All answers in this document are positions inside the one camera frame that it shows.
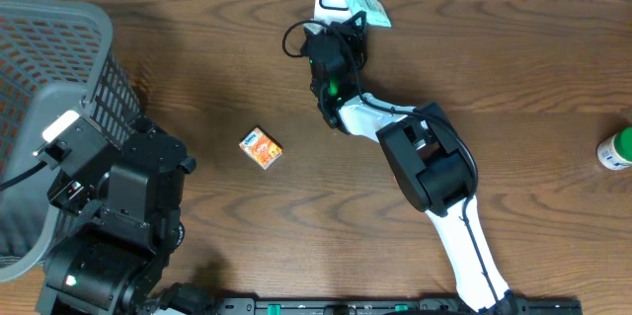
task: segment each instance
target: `bottle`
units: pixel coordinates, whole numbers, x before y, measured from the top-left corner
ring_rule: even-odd
[[[596,149],[596,157],[603,167],[613,171],[632,166],[632,127],[604,140]]]

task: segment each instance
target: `green bottle cap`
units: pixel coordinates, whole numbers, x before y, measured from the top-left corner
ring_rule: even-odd
[[[614,149],[621,157],[632,161],[632,127],[626,127],[614,136]]]

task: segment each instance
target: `small box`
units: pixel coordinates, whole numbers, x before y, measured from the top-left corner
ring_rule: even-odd
[[[283,152],[282,148],[258,127],[239,143],[239,147],[264,170],[268,169]]]

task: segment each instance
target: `laundry basket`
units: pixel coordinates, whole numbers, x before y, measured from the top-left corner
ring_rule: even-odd
[[[35,166],[42,131],[69,109],[114,146],[131,134],[138,99],[112,53],[100,8],[58,0],[0,0],[0,180]],[[58,171],[44,168],[0,192],[0,267],[36,244]]]

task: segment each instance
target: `wood grain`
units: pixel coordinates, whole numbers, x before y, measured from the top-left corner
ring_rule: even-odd
[[[454,292],[432,225],[379,147],[328,129],[307,62],[280,50],[313,0],[79,1],[111,16],[148,114],[197,156],[187,239],[157,289]],[[632,180],[600,167],[595,148],[632,118],[632,0],[381,1],[394,27],[370,29],[365,85],[447,111],[480,167],[479,212],[512,289],[629,314]],[[285,149],[266,172],[237,147],[256,124]],[[42,277],[0,285],[3,312],[30,313]]]

